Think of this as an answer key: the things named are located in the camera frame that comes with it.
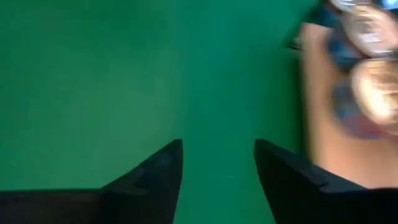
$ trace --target green backdrop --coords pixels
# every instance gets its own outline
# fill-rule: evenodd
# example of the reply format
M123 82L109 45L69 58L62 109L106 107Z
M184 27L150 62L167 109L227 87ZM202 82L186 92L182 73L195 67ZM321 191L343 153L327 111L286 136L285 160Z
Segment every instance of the green backdrop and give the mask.
M282 43L314 1L1 1L0 189L101 187L182 138L176 223L272 223L253 144L299 145Z

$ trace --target blurry object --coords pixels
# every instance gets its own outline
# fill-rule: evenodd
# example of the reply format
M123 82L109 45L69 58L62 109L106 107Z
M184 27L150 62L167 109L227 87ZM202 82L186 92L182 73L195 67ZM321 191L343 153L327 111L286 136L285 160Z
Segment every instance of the blurry object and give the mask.
M182 159L174 140L102 189L0 192L0 223L172 224Z
M334 87L334 111L351 134L363 139L398 134L397 72L395 61L365 60Z
M351 12L354 6L371 3L371 0L330 0L329 2L336 11Z
M342 15L328 39L331 60L343 72L366 58L395 58L398 49L398 23L372 5L353 6Z
M391 11L393 14L398 14L398 0L373 0L377 6Z
M398 63L367 60L355 67L351 76L361 111L387 134L398 135Z

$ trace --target wooden surface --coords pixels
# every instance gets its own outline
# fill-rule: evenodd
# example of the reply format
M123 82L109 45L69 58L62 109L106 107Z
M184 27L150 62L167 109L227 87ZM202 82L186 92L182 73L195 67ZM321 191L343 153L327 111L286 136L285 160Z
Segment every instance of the wooden surface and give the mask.
M343 78L329 61L325 37L330 29L305 24L303 69L312 161L364 187L398 187L398 147L388 140L349 136L331 112L331 88Z

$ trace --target blue object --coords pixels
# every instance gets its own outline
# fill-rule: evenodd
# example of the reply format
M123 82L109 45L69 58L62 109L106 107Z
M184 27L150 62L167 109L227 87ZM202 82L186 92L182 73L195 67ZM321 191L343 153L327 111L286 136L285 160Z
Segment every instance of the blue object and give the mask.
M347 132L361 139L379 139L382 137L382 131L377 124L369 120L360 110L349 80L335 85L332 98L335 116Z
M343 72L349 72L358 62L365 59L358 49L344 37L341 23L337 23L330 34L327 45L331 61Z
M338 14L333 11L329 5L323 4L318 12L317 12L317 17L318 17L318 24L321 26L325 27L331 27L334 28L336 24L339 21L339 16Z

